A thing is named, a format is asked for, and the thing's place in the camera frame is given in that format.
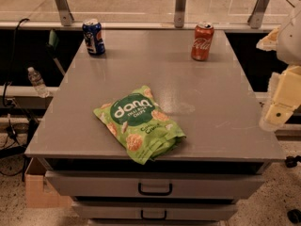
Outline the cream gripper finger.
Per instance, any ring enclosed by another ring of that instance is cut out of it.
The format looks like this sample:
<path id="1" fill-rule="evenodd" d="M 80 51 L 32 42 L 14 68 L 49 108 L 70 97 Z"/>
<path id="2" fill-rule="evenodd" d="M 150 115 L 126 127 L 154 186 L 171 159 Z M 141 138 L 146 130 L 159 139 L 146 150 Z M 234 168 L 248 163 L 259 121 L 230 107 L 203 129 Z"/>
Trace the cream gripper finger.
<path id="1" fill-rule="evenodd" d="M 294 111 L 294 106 L 267 100 L 262 107 L 259 126 L 264 131 L 276 131 L 285 124 Z"/>

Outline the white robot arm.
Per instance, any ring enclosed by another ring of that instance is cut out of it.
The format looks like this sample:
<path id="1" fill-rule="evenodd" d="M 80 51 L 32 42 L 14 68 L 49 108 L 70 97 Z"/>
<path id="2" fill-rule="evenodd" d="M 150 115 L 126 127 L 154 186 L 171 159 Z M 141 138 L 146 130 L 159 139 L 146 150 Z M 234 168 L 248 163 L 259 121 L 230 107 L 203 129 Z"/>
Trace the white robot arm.
<path id="1" fill-rule="evenodd" d="M 288 65 L 282 73 L 272 73 L 259 122 L 262 130 L 276 131 L 301 105 L 301 4 L 256 47 L 276 51 L 277 59 Z"/>

